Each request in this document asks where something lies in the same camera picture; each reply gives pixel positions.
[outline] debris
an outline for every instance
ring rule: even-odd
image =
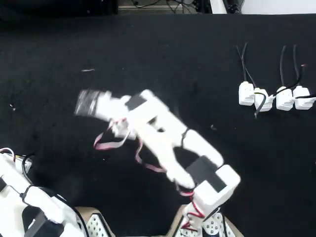
[[[83,70],[81,70],[82,72],[91,72],[91,71],[95,71],[95,69],[94,68],[92,68],[92,69],[83,69]]]
[[[12,108],[12,110],[13,110],[13,111],[15,111],[15,110],[16,110],[16,108],[15,108],[15,107],[13,107],[13,105],[9,104],[9,106]]]
[[[211,128],[212,130],[214,130],[214,131],[217,130],[217,128],[216,128],[213,124],[210,126],[210,128]]]

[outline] black wire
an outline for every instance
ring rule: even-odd
[[[177,6],[176,6],[176,8],[174,9],[174,14],[176,14],[177,13],[177,9],[178,9],[178,7],[180,6],[181,4],[179,3]]]
[[[151,4],[148,4],[148,5],[143,5],[143,6],[138,6],[138,2],[134,1],[134,0],[131,0],[131,2],[133,3],[133,5],[136,7],[136,8],[144,8],[144,7],[147,7],[147,6],[153,6],[153,5],[156,5],[158,2],[160,2],[161,0],[157,0]]]
[[[187,6],[185,6],[185,5],[183,4],[182,7],[185,7],[186,10],[188,10],[188,12],[189,12],[190,14],[192,14],[192,12],[190,11],[190,9],[189,9]]]
[[[314,97],[316,97],[316,94],[305,95],[305,96],[298,96],[298,97],[295,97],[295,99],[307,99],[307,98],[314,98]]]
[[[284,52],[286,50],[286,45],[283,46],[280,56],[280,76],[281,76],[281,85],[284,86],[284,78],[283,78],[283,57]]]
[[[192,6],[193,2],[188,4],[188,3],[184,3],[184,0],[181,0],[181,1],[173,0],[173,1],[176,2],[176,3],[178,3],[178,4],[181,4],[181,5],[182,5],[182,9],[183,9],[183,7],[185,7],[185,9],[188,10],[188,12],[189,12],[190,14],[192,14],[192,12],[191,12],[190,9],[188,8],[188,6],[193,7],[193,6]]]
[[[247,81],[247,75],[246,75],[246,65],[245,65],[245,53],[246,49],[248,46],[248,42],[245,43],[243,49],[242,49],[242,54],[241,54],[241,63],[242,63],[242,73],[243,73],[243,80]]]
[[[302,76],[303,76],[303,70],[304,68],[306,67],[305,64],[301,65],[300,67],[300,70],[299,70],[299,75],[298,75],[298,78],[296,80],[296,82],[293,84],[293,85],[290,85],[282,90],[279,90],[278,92],[276,92],[275,94],[273,94],[273,96],[276,96],[277,94],[281,93],[282,91],[284,90],[287,90],[287,89],[292,89],[293,87],[295,87],[296,85],[298,85],[300,83],[300,81],[302,80]]]
[[[239,48],[238,48],[238,46],[237,46],[237,45],[235,45],[235,47],[236,47],[236,50],[237,50],[238,55],[239,55],[239,57],[240,57],[240,59],[241,59],[241,62],[242,62],[242,57],[241,57],[241,53],[240,53],[240,51],[239,51]],[[245,63],[243,63],[243,64],[242,64],[242,66],[245,68],[246,73],[248,74],[248,76],[249,76],[249,78],[250,78],[250,80],[251,80],[251,82],[252,82],[253,86],[256,88],[256,87],[257,87],[257,86],[256,86],[256,83],[254,82],[254,80],[253,80],[252,76],[250,75],[250,73],[249,73],[248,69],[246,68]]]
[[[259,107],[257,108],[257,110],[255,112],[255,118],[257,118],[257,115],[260,113],[260,110],[262,109],[263,105],[266,102],[267,96],[264,93],[261,93],[261,92],[255,92],[255,94],[259,94],[259,95],[263,95],[264,96],[261,104],[259,105]]]
[[[183,4],[183,5],[186,5],[186,6],[192,6],[192,4],[193,4],[193,2],[194,1],[192,1],[192,3],[185,3],[184,1],[181,3],[181,1],[178,1],[178,0],[173,0],[173,1],[175,1],[176,3],[180,3],[180,4]]]
[[[297,56],[296,56],[296,51],[297,51],[297,45],[293,45],[293,64],[294,64],[294,70],[295,70],[295,73],[296,73],[296,78],[298,78],[299,76],[299,71],[298,71],[298,68],[297,68]]]
[[[222,214],[222,217],[223,217],[224,235],[225,235],[225,237],[228,237],[228,235],[227,235],[227,229],[226,229],[225,216],[224,216],[223,212],[222,212],[221,214]]]
[[[30,178],[28,177],[28,175],[27,175],[27,173],[26,173],[26,171],[25,171],[25,162],[26,162],[26,160],[27,160],[27,158],[29,158],[29,157],[31,157],[31,156],[33,156],[34,154],[32,153],[32,154],[29,154],[29,155],[26,155],[26,156],[24,156],[24,158],[23,158],[23,160],[22,160],[22,172],[23,172],[23,175],[24,175],[24,177],[26,178],[26,180],[32,185],[33,184],[33,182],[30,180]]]
[[[170,10],[176,14],[176,11],[174,9],[172,9],[172,7],[170,6],[169,0],[166,0],[166,4],[169,6]]]

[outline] black table surface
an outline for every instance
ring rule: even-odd
[[[30,178],[73,205],[100,209],[116,235],[165,234],[188,200],[165,175],[135,162],[136,142],[113,151],[93,150],[94,138],[107,124],[73,115],[83,88],[110,90],[114,96],[147,88],[240,174],[225,214],[242,233],[315,236],[316,111],[274,107],[255,119],[254,107],[238,105],[242,71],[234,48],[249,42],[248,69],[272,94],[280,87],[283,45],[288,46],[284,80],[294,82],[292,46],[297,44],[298,63],[308,65],[302,84],[316,92],[315,25],[316,15],[1,23],[1,147],[34,152]],[[177,154],[184,165],[195,159]],[[142,157],[155,162],[148,151]]]

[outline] white connector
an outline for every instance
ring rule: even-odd
[[[259,108],[259,106],[261,105],[261,103],[264,99],[263,95],[256,94],[256,93],[262,93],[262,94],[265,94],[266,101],[265,101],[264,105],[262,106],[260,112],[269,111],[272,108],[272,103],[273,103],[273,100],[275,99],[275,96],[272,96],[272,95],[269,96],[265,89],[260,89],[258,87],[255,88],[254,93],[255,93],[255,107],[256,107],[256,109]]]
[[[239,85],[239,104],[251,106],[255,102],[253,84],[244,81]]]
[[[293,90],[293,96],[295,98],[294,103],[295,103],[295,108],[297,110],[309,110],[312,106],[313,103],[315,102],[316,98],[299,98],[296,99],[296,97],[300,96],[309,96],[310,92],[306,87],[302,87],[301,85],[298,85],[294,90]]]
[[[281,86],[277,90],[277,92],[285,88],[286,88],[285,86]],[[294,99],[293,99],[293,94],[292,94],[291,89],[283,90],[282,92],[276,95],[276,108],[278,110],[289,111],[293,108],[293,103],[294,103]]]

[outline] white robotic arm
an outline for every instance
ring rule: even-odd
[[[192,190],[192,201],[184,209],[184,229],[199,230],[202,222],[227,201],[240,182],[238,174],[196,131],[188,129],[149,90],[135,96],[111,97],[110,92],[84,90],[75,114],[112,122],[116,137],[138,137],[157,157],[168,179]],[[182,147],[198,159],[184,169],[173,148]]]
[[[77,223],[80,220],[77,220],[75,212],[56,197],[50,197],[41,188],[32,186],[23,176],[21,165],[20,158],[14,162],[12,155],[0,154],[1,236],[39,236],[40,233],[43,234],[45,227],[52,225],[61,237],[85,237],[83,228]],[[37,207],[40,211],[35,216],[30,216],[25,214],[28,207]],[[25,220],[31,222],[25,226]]]

